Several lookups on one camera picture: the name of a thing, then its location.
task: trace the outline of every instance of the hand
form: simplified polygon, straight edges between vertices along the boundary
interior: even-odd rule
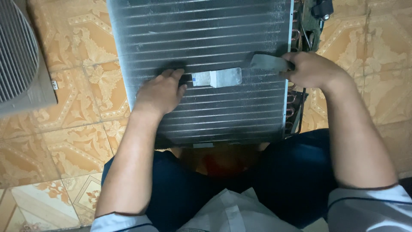
[[[161,118],[174,110],[187,89],[187,85],[178,87],[184,72],[184,69],[167,69],[143,84],[136,94],[133,111],[153,113]]]
[[[324,90],[331,88],[335,80],[351,80],[345,70],[314,52],[289,52],[282,58],[294,63],[295,70],[281,75],[300,87]]]

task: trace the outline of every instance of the person's left hand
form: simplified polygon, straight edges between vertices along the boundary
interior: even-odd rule
[[[184,72],[184,69],[167,69],[143,84],[136,94],[133,111],[150,112],[160,117],[172,112],[187,89],[187,85],[179,87]]]

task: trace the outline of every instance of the dark blue jeans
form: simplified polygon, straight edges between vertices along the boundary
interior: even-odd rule
[[[280,219],[304,228],[326,215],[328,195],[337,188],[329,149],[328,129],[302,133],[270,144],[258,164],[227,180],[186,169],[169,151],[154,152],[146,214],[159,231],[175,231],[224,188],[241,193],[253,187]],[[104,166],[102,184],[112,161]]]

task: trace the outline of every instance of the white shirt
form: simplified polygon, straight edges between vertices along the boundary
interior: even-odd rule
[[[398,185],[386,190],[336,189],[329,195],[331,232],[412,232],[412,199]],[[147,216],[109,214],[91,232],[158,232]],[[301,232],[262,205],[253,188],[214,196],[178,232]]]

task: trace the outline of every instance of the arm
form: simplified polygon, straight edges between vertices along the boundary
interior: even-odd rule
[[[398,181],[388,151],[355,82],[342,68],[314,52],[287,53],[295,71],[284,73],[305,88],[320,88],[326,97],[335,177],[349,188],[384,188]]]
[[[110,167],[96,215],[144,214],[152,194],[153,150],[162,117],[179,104],[186,85],[178,88],[184,70],[165,70],[136,95],[124,136]]]

